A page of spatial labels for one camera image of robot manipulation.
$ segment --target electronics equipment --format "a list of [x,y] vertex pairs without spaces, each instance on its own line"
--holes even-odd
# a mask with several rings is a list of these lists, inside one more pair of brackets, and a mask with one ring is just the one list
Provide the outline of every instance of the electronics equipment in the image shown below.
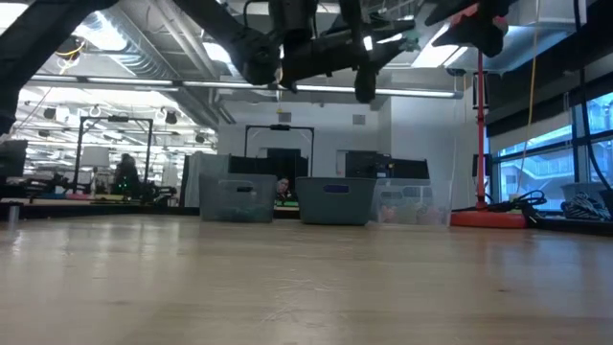
[[[19,90],[32,75],[67,40],[76,44],[71,34],[88,14],[118,1],[36,0],[0,36],[0,134],[11,129]],[[356,98],[369,103],[375,98],[378,71],[403,51],[418,47],[417,41],[406,38],[378,43],[414,29],[415,21],[388,21],[371,14],[365,23],[356,0],[339,0],[339,18],[320,36],[312,25],[318,0],[268,0],[273,30],[267,34],[239,23],[216,0],[172,1],[228,52],[246,81],[278,81],[293,92],[296,81],[351,67],[357,71]]]
[[28,141],[12,140],[0,144],[0,177],[21,177],[26,164]]
[[454,14],[451,27],[433,42],[434,47],[447,44],[471,45],[487,57],[502,52],[503,37],[509,29],[504,17],[517,0],[448,0],[442,1],[425,20],[432,26]]

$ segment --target storage bin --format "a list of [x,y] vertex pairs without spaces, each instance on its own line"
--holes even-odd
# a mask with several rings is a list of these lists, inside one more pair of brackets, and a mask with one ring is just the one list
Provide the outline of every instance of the storage bin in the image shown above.
[[200,218],[208,221],[271,222],[275,211],[275,175],[201,174]]
[[376,181],[371,219],[379,223],[448,225],[451,183],[382,178]]
[[299,177],[300,219],[306,224],[364,225],[375,183],[370,178]]

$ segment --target black frame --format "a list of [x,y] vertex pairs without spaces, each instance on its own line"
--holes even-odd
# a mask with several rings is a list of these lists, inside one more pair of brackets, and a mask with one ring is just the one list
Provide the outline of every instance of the black frame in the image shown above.
[[75,184],[75,187],[73,188],[73,193],[77,192],[77,182],[79,181],[79,168],[80,168],[80,155],[81,155],[80,152],[81,152],[82,145],[83,145],[83,135],[87,133],[89,128],[93,126],[92,125],[88,127],[87,129],[85,129],[85,122],[89,120],[95,121],[94,124],[98,123],[101,120],[106,120],[109,122],[113,122],[113,120],[115,120],[115,122],[144,121],[144,122],[149,123],[149,131],[148,131],[148,138],[147,138],[147,158],[145,162],[145,178],[143,179],[143,182],[147,183],[148,178],[149,178],[149,159],[151,157],[151,139],[153,138],[153,119],[121,118],[121,121],[118,121],[118,117],[116,116],[107,116],[107,117],[83,116],[80,118],[80,124],[79,124],[79,140],[77,141],[77,158],[75,160],[75,175],[73,177],[73,183]]
[[247,147],[249,145],[248,143],[248,139],[249,139],[249,130],[251,130],[251,128],[268,128],[270,130],[277,130],[277,131],[289,131],[292,129],[306,129],[308,131],[310,131],[310,177],[313,176],[313,165],[315,165],[315,127],[309,127],[309,126],[263,126],[263,125],[247,125],[245,127],[245,141],[244,141],[244,151],[243,151],[243,157],[247,157]]

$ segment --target monitor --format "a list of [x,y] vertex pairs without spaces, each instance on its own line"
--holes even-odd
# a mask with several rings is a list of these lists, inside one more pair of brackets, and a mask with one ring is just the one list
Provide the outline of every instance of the monitor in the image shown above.
[[27,148],[28,141],[26,140],[10,140],[0,143],[0,176],[23,176]]

